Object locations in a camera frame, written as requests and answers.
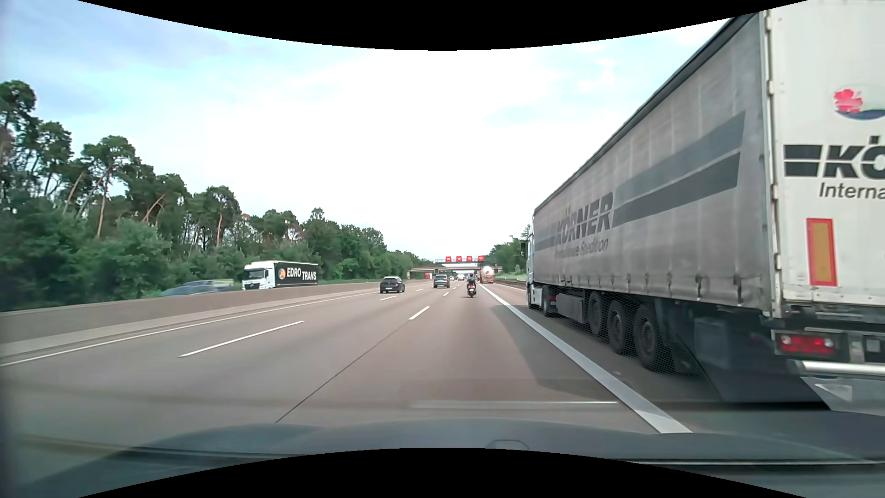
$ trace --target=asphalt road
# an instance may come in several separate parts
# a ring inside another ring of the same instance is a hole
[[[879,416],[716,405],[702,379],[644,370],[567,320],[529,311],[518,288],[484,285],[470,299],[460,282],[410,281],[401,294],[316,298],[3,366],[16,474],[28,482],[115,447],[229,425],[465,415],[885,455]],[[61,451],[57,440],[97,446]]]

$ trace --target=semi-trailer truck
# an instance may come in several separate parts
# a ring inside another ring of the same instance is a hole
[[[298,261],[253,261],[243,268],[244,291],[316,285],[319,265]]]
[[[535,209],[528,306],[724,401],[885,380],[883,23],[870,0],[728,20]]]

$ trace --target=black stripe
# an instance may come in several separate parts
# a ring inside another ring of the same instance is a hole
[[[612,228],[733,189],[737,186],[740,162],[738,152],[688,178],[616,208]]]
[[[783,173],[786,176],[817,176],[819,162],[784,162]]]
[[[614,196],[618,206],[740,149],[743,143],[744,115],[743,112],[737,114],[688,147],[622,183]]]
[[[784,145],[785,160],[820,160],[823,145]]]

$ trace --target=white lane marking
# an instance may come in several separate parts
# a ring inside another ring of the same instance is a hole
[[[552,332],[548,331],[528,316],[525,316],[507,301],[497,297],[497,295],[487,289],[485,285],[480,285],[480,287],[483,291],[488,292],[489,295],[495,298],[499,303],[505,305],[507,309],[513,312],[513,314],[520,320],[525,322],[526,325],[535,329],[536,332],[549,340],[553,346],[559,351],[562,351],[585,372],[589,373],[599,384],[605,389],[608,389],[625,405],[630,407],[630,409],[632,409],[638,416],[642,417],[645,422],[654,427],[655,430],[661,433],[691,432],[688,427],[680,424],[675,418],[667,415],[664,410],[656,407],[654,403],[643,398],[641,394],[621,382],[617,377],[610,374],[604,368],[592,362],[588,357],[579,353],[577,349],[569,346],[564,340],[556,337]]]
[[[58,356],[59,354],[73,353],[74,351],[81,351],[83,349],[90,349],[91,347],[107,346],[109,344],[113,344],[115,342],[122,342],[124,340],[131,340],[134,338],[146,338],[148,336],[154,336],[154,335],[163,334],[166,332],[180,331],[181,329],[189,329],[190,327],[197,327],[199,325],[207,325],[209,323],[224,322],[225,320],[233,320],[235,318],[243,318],[244,316],[260,315],[262,313],[270,313],[272,311],[280,311],[282,309],[289,309],[291,307],[307,306],[309,304],[317,304],[317,303],[321,303],[321,302],[329,302],[329,301],[334,301],[334,300],[346,300],[347,298],[355,298],[357,296],[366,296],[368,294],[374,294],[374,292],[364,292],[362,294],[353,294],[352,296],[343,296],[341,298],[332,298],[330,300],[311,301],[311,302],[307,302],[307,303],[295,304],[295,305],[286,306],[286,307],[275,307],[274,309],[266,309],[264,311],[256,311],[253,313],[247,313],[245,315],[229,316],[227,318],[219,318],[218,320],[210,320],[209,322],[192,323],[191,325],[182,325],[181,327],[174,327],[172,329],[165,329],[162,331],[148,332],[146,334],[139,334],[137,336],[132,336],[132,337],[128,337],[128,338],[117,338],[114,340],[109,340],[109,341],[101,342],[98,344],[92,344],[89,346],[80,346],[80,347],[75,347],[74,349],[66,349],[65,351],[57,351],[56,353],[42,354],[40,356],[35,356],[34,358],[26,358],[25,360],[17,360],[15,362],[9,362],[9,363],[0,363],[0,367],[8,367],[10,365],[16,365],[18,363],[32,362],[34,360],[41,360],[43,358],[49,358],[51,356]]]
[[[235,342],[241,341],[245,338],[254,338],[255,336],[260,336],[261,334],[266,334],[267,332],[278,331],[279,329],[285,329],[286,327],[291,327],[292,325],[298,325],[299,323],[304,323],[304,320],[299,320],[293,323],[286,323],[285,325],[280,325],[279,327],[273,327],[272,329],[267,329],[266,331],[256,332],[254,334],[249,334],[248,336],[242,336],[241,338],[236,338],[233,340],[229,340],[228,342],[222,342],[221,344],[216,344],[215,346],[204,347],[203,349],[197,349],[196,351],[191,351],[190,353],[185,353],[179,356],[179,358],[184,358],[185,356],[191,356],[192,354],[202,353],[203,351],[209,351],[210,349],[215,349],[216,347],[227,346],[228,344],[234,344]]]
[[[416,401],[414,409],[580,409],[617,401]]]
[[[425,311],[427,311],[427,309],[428,309],[429,307],[430,307],[430,306],[425,306],[424,309],[422,309],[422,310],[420,310],[418,313],[412,315],[412,318],[409,318],[409,320],[414,320],[415,318],[418,318],[418,315],[420,315],[420,314],[424,313]]]

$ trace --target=red tail light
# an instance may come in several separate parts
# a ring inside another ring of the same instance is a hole
[[[819,336],[781,334],[777,336],[777,347],[790,354],[835,354],[835,341]]]

